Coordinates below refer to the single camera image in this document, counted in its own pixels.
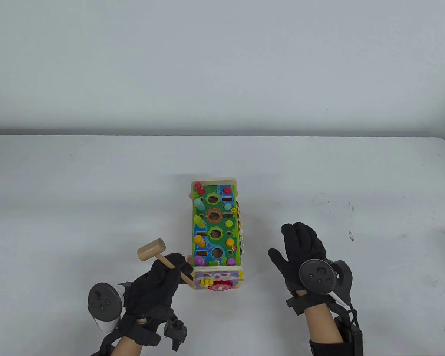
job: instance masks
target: colorful peg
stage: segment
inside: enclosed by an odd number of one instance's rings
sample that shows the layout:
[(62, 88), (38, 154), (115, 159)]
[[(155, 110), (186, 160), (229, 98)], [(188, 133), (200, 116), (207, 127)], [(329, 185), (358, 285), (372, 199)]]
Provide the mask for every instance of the colorful peg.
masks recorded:
[(197, 190), (199, 195), (204, 195), (204, 193), (206, 193), (200, 182), (194, 183), (194, 188)]
[(194, 243), (197, 244), (201, 248), (206, 246), (206, 241), (202, 238), (201, 235), (194, 236)]
[(202, 267), (202, 266), (206, 266), (206, 261), (201, 256), (196, 256), (194, 258), (194, 264), (196, 266)]
[(193, 218), (194, 223), (197, 225), (197, 227), (199, 227), (200, 229), (203, 229), (206, 224), (204, 223), (204, 221), (201, 219), (200, 216), (195, 215)]
[(204, 210), (204, 204), (202, 203), (201, 199), (195, 199), (194, 200), (194, 206), (198, 210)]

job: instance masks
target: white table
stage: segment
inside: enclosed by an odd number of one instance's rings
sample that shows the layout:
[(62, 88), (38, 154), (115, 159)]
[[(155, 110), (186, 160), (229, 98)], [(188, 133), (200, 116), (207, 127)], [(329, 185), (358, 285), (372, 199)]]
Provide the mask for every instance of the white table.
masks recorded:
[(352, 268), (366, 355), (445, 355), (445, 141), (137, 136), (0, 136), (0, 355), (97, 351), (89, 288), (147, 271), (157, 237), (190, 253), (190, 182), (219, 176), (238, 180), (247, 281), (177, 291), (178, 355), (311, 354), (267, 256), (298, 220)]

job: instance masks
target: gloved hand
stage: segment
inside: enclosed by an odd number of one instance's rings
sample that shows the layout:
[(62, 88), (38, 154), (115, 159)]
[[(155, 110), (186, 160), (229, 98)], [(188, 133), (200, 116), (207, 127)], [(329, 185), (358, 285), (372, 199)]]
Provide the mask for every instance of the gloved hand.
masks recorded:
[[(133, 339), (137, 344), (156, 346), (161, 337), (156, 333), (158, 326), (173, 317), (172, 298), (179, 284), (185, 284), (180, 271), (192, 279), (192, 266), (181, 254), (165, 256), (176, 268), (170, 270), (156, 260), (149, 272), (137, 278), (124, 293), (126, 312), (117, 325), (118, 331)], [(140, 325), (137, 319), (146, 318)]]
[(280, 251), (274, 248), (268, 251), (268, 255), (285, 278), (285, 285), (289, 292), (295, 296), (297, 290), (305, 289), (299, 278), (300, 266), (313, 258), (326, 259), (326, 250), (316, 236), (316, 232), (302, 222), (296, 222), (293, 225), (284, 224), (282, 234), (288, 261), (283, 258)]

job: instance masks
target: wooden pounding toy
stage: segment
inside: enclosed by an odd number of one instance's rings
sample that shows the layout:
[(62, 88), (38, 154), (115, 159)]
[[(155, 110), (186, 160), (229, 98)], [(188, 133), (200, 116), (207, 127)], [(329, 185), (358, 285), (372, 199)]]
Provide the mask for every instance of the wooden pounding toy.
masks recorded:
[[(165, 266), (170, 268), (170, 270), (173, 270), (175, 268), (175, 265), (168, 261), (168, 259), (165, 256), (162, 256), (162, 252), (166, 250), (165, 243), (162, 239), (156, 239), (155, 241), (150, 242), (149, 244), (146, 244), (145, 246), (139, 248), (137, 250), (138, 258), (142, 261), (149, 260), (152, 257), (158, 258)], [(196, 285), (194, 282), (183, 272), (181, 273), (181, 279), (184, 280), (188, 285), (195, 288)]]
[(239, 288), (243, 281), (241, 212), (234, 178), (191, 184), (192, 255), (196, 289)]

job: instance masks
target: toy hammer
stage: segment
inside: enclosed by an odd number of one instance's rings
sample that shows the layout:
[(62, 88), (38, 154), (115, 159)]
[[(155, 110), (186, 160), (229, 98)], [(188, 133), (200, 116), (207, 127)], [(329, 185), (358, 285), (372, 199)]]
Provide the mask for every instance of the toy hammer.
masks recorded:
[[(136, 253), (138, 254), (138, 258), (142, 261), (146, 261), (152, 257), (156, 257), (165, 266), (170, 268), (170, 270), (173, 270), (173, 268), (175, 268), (175, 265), (168, 261), (165, 256), (162, 256), (162, 252), (165, 251), (166, 248), (167, 247), (165, 246), (165, 243), (162, 239), (156, 239), (155, 241), (152, 241), (149, 244), (146, 244), (145, 246), (139, 248)], [(188, 285), (190, 285), (191, 287), (196, 288), (194, 282), (183, 272), (181, 273), (181, 279), (188, 283)]]

